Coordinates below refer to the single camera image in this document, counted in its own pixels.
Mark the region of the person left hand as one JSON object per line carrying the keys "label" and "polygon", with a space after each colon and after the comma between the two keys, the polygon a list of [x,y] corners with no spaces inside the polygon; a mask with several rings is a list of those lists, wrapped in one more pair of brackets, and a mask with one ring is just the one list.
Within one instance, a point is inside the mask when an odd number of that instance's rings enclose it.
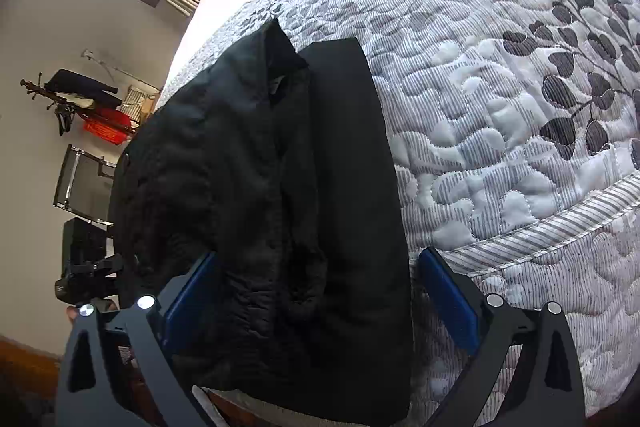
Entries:
{"label": "person left hand", "polygon": [[70,323],[74,323],[79,315],[79,309],[75,306],[68,306],[66,308],[66,317]]}

